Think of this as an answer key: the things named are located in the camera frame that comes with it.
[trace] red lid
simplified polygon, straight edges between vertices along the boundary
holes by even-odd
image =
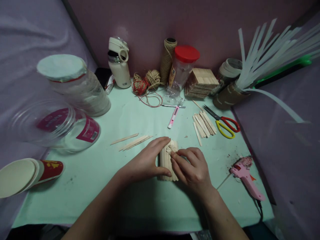
[[[193,63],[197,61],[200,57],[199,51],[194,47],[188,45],[176,46],[174,52],[176,58],[184,63]]]

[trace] pink label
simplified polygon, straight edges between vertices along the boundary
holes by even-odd
[[[100,131],[100,127],[99,124],[91,117],[87,115],[86,117],[86,125],[84,126],[82,132],[76,138],[92,143],[97,138]]]
[[[79,109],[75,109],[75,111],[75,120],[77,121],[78,119],[82,118],[84,113]],[[38,123],[37,128],[47,132],[53,132],[66,120],[68,113],[68,108],[63,108],[52,112]],[[82,132],[76,138],[92,143],[97,138],[100,127],[95,120],[93,120],[86,114],[84,115],[86,116],[86,125],[84,126]]]
[[[63,108],[50,113],[38,123],[37,128],[53,132],[66,120],[68,112],[68,108]]]

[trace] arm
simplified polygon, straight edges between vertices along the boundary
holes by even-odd
[[[172,168],[178,178],[200,199],[205,209],[209,230],[220,240],[248,240],[218,191],[212,186],[208,165],[199,148],[171,152]]]
[[[137,156],[122,167],[62,239],[107,239],[113,227],[117,198],[129,184],[158,175],[171,177],[171,172],[167,168],[155,165],[156,156],[169,142],[168,137],[160,137],[151,141]]]

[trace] white thermos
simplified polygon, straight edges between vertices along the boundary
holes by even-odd
[[[119,37],[111,37],[109,39],[109,67],[116,80],[116,83],[121,88],[131,86],[130,73],[128,68],[129,49],[125,41]]]

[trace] scissor blade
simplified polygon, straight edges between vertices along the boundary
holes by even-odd
[[[220,117],[217,114],[215,114],[214,111],[212,111],[207,105],[203,105],[203,108],[216,120],[220,120]]]

